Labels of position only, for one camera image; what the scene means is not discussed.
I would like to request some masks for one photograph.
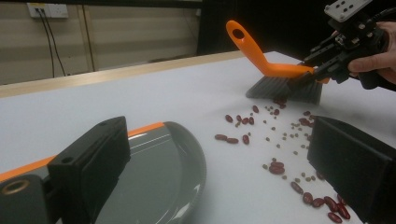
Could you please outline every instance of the mounting hole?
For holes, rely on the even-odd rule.
[[[1,192],[5,195],[18,193],[21,190],[26,189],[29,186],[29,184],[30,184],[29,180],[26,179],[17,180],[7,184],[5,187],[3,187]]]
[[[62,160],[62,163],[69,163],[70,161],[73,160],[73,157],[66,157]]]
[[[233,30],[233,36],[235,36],[238,39],[242,39],[245,37],[244,33],[239,29]]]

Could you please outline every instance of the table surface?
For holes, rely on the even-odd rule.
[[[298,63],[276,52],[265,55],[273,63]],[[330,82],[323,87],[320,105],[287,102],[275,119],[265,108],[277,108],[272,100],[245,96],[261,77],[235,51],[2,86],[0,173],[59,153],[105,119],[125,116],[129,130],[174,121],[194,134],[207,164],[205,190],[188,223],[332,223],[327,207],[304,205],[290,187],[301,172],[315,173],[306,159],[307,150],[301,148],[309,144],[304,134],[311,129],[293,130],[290,124],[310,111],[345,121],[396,146],[394,93],[364,90],[354,79]],[[259,113],[253,113],[253,105]],[[235,128],[224,118],[227,114],[250,117],[250,113],[254,125]],[[250,144],[217,141],[217,133],[239,139],[250,133]],[[288,135],[286,141],[283,133]],[[285,163],[287,180],[262,169],[272,158]],[[336,195],[325,181],[302,179],[301,186],[314,197]],[[361,223],[349,211],[348,223]]]

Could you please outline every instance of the hand brush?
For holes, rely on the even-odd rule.
[[[318,105],[322,84],[309,78],[314,68],[300,64],[269,63],[250,34],[236,21],[226,24],[228,35],[247,58],[264,74],[247,93],[248,98],[288,99]],[[293,88],[294,79],[304,78],[304,85]]]

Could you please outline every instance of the wall outlet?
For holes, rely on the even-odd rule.
[[[65,4],[48,4],[49,14],[52,18],[68,18],[67,6]]]
[[[27,7],[29,8],[29,13],[32,18],[40,18],[40,14],[36,11],[44,9],[45,15],[42,13],[41,16],[44,18],[44,16],[49,17],[50,16],[50,10],[47,6],[47,4],[44,3],[27,3]]]
[[[43,10],[42,17],[47,18],[68,18],[67,5],[65,4],[45,4],[45,3],[28,3],[29,13],[32,18],[40,18],[37,10]]]

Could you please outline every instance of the electrical cable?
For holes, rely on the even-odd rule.
[[[50,23],[47,20],[47,15],[46,15],[46,12],[44,11],[44,9],[41,9],[41,11],[44,13],[44,19],[49,27],[49,33],[52,37],[52,42],[53,42],[53,47],[55,48],[56,57],[58,58],[59,64],[61,65],[62,72],[64,73],[64,77],[65,77],[66,73],[64,72],[64,65],[62,64],[61,58],[59,57],[58,49],[56,48],[55,37],[53,36],[52,30],[50,29]]]
[[[43,19],[43,16],[41,15],[40,10],[36,9],[35,11],[38,13],[38,15],[40,15],[40,19],[41,19],[41,21],[43,22],[44,29],[46,30],[47,39],[48,39],[48,41],[49,41],[50,60],[51,60],[51,63],[52,63],[52,77],[55,78],[55,67],[54,67],[54,65],[53,65],[53,55],[52,55],[52,47],[51,47],[51,45],[50,45],[50,35],[49,35],[49,32],[48,32],[48,30],[47,30],[46,23],[44,22],[44,19]]]

